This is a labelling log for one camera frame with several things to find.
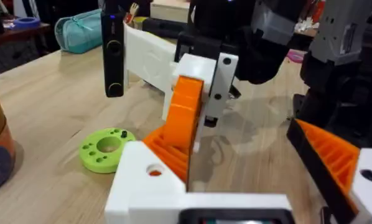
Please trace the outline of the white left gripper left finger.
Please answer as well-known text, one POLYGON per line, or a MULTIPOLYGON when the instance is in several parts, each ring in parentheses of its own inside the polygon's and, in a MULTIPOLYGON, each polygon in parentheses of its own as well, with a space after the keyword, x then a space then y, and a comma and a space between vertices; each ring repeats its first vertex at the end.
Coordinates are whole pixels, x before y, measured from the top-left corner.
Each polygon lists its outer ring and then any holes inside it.
POLYGON ((177 223, 185 184, 143 142, 125 144, 105 206, 106 223, 177 223))

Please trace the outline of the white orange left gripper right finger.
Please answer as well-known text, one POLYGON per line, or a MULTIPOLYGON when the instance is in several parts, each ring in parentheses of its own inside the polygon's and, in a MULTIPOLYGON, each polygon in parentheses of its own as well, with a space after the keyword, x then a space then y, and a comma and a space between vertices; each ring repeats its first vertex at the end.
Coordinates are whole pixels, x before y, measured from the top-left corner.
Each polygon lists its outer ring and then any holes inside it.
POLYGON ((287 138, 325 200, 321 223, 372 224, 372 148, 301 119, 291 120, 287 138))

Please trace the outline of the finger of the white orange right gripper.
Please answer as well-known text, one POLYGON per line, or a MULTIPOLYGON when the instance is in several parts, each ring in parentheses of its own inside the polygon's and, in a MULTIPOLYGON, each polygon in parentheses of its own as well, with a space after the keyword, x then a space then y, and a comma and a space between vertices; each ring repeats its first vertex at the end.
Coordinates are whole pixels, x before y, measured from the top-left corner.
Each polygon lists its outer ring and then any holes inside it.
POLYGON ((229 99, 229 90, 235 76, 238 64, 238 56, 220 53, 217 60, 215 74, 210 87, 209 98, 202 104, 198 128, 193 143, 193 152, 198 152, 201 146, 201 138, 205 120, 214 122, 220 119, 229 99))
POLYGON ((163 129, 164 142, 193 148, 203 104, 209 98, 216 60, 184 54, 171 74, 172 96, 163 129))

